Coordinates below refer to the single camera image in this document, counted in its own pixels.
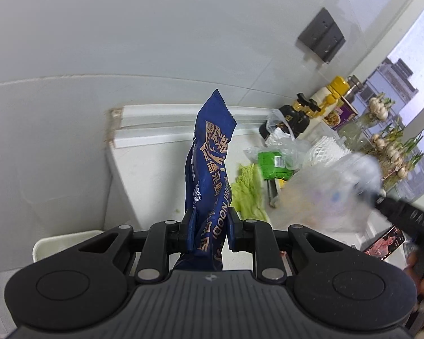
clear plastic bag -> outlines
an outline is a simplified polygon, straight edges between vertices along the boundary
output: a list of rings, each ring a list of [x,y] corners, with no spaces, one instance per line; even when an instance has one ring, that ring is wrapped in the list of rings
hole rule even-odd
[[[286,127],[290,134],[279,133],[279,124]],[[253,147],[244,150],[245,155],[253,163],[258,161],[258,153],[260,152],[276,152],[279,151],[283,156],[286,168],[289,170],[298,170],[302,167],[306,153],[311,148],[311,143],[306,140],[295,139],[292,129],[284,118],[280,110],[273,110],[267,117],[267,131],[270,134],[268,141],[269,146]]]
[[[269,211],[274,229],[302,224],[318,231],[363,232],[371,213],[369,198],[381,188],[378,162],[350,154],[331,166],[317,164],[297,172]]]

ribbed gray surface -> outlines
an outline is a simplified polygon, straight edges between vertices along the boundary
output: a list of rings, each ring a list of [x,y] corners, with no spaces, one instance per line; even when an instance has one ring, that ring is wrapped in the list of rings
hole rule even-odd
[[[401,328],[368,335],[333,331],[304,316],[283,287],[259,283],[249,271],[173,271],[166,282],[138,288],[125,309],[94,328],[66,334],[20,328],[11,335],[12,339],[409,337]]]

white wall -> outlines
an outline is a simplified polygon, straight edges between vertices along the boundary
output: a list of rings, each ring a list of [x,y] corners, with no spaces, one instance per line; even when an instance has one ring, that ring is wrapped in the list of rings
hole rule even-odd
[[[0,270],[41,237],[103,225],[109,108],[215,88],[278,107],[350,74],[409,2],[0,0]],[[322,6],[347,39],[330,65],[296,42]]]

sky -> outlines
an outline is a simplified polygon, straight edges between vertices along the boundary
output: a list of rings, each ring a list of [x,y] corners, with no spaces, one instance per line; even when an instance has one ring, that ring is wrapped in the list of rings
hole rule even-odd
[[[400,111],[403,123],[407,125],[424,108],[424,11],[388,58],[392,62],[402,58],[413,71],[409,80],[418,89],[418,93]],[[424,139],[419,144],[419,149],[424,150]]]

metal screw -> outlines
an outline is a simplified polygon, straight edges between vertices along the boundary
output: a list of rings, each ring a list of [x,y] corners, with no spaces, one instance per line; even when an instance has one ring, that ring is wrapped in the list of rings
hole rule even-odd
[[[141,269],[137,276],[141,280],[154,280],[157,279],[160,276],[160,272],[156,269],[148,268],[148,269]]]
[[[267,268],[262,271],[262,276],[270,280],[279,280],[284,276],[284,273],[278,268]]]

